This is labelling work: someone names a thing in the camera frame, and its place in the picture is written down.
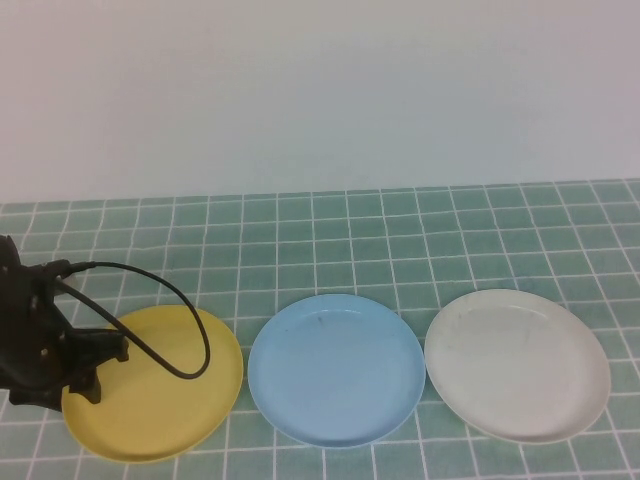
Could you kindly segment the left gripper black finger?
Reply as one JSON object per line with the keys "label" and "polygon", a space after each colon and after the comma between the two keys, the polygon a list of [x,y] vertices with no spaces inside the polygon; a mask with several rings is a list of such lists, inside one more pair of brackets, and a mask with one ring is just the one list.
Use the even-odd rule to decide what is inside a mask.
{"label": "left gripper black finger", "polygon": [[74,371],[89,371],[112,359],[129,360],[128,340],[114,329],[72,328],[67,333],[67,347]]}
{"label": "left gripper black finger", "polygon": [[69,384],[69,392],[84,397],[91,404],[99,404],[102,398],[101,384],[95,368],[81,372]]}

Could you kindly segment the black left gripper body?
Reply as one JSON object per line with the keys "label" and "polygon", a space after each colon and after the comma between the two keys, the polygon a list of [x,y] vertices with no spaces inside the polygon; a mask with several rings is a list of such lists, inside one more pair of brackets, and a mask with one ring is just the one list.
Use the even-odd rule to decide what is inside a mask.
{"label": "black left gripper body", "polygon": [[12,404],[61,407],[66,330],[52,287],[28,270],[1,269],[1,388]]}

